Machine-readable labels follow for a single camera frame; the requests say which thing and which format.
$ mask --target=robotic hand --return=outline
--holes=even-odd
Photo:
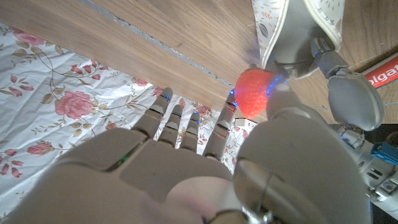
[[[364,87],[352,82],[357,78],[338,78]],[[174,148],[179,106],[153,140],[172,97],[166,88],[131,130],[109,130],[60,157],[5,223],[241,224],[249,223],[247,213],[263,223],[370,223],[352,148],[283,80],[267,92],[268,121],[241,146],[234,175],[219,162],[237,107],[234,91],[199,155],[195,113]],[[339,97],[330,99],[338,105]],[[378,120],[354,121],[369,129]]]

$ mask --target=wooden table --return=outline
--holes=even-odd
[[[0,21],[216,110],[229,84],[260,64],[250,0],[93,2],[3,0]],[[351,69],[363,71],[398,50],[397,9],[395,0],[346,2],[341,54]],[[290,84],[334,123],[321,74]],[[388,103],[385,123],[398,122],[397,85],[379,89]]]

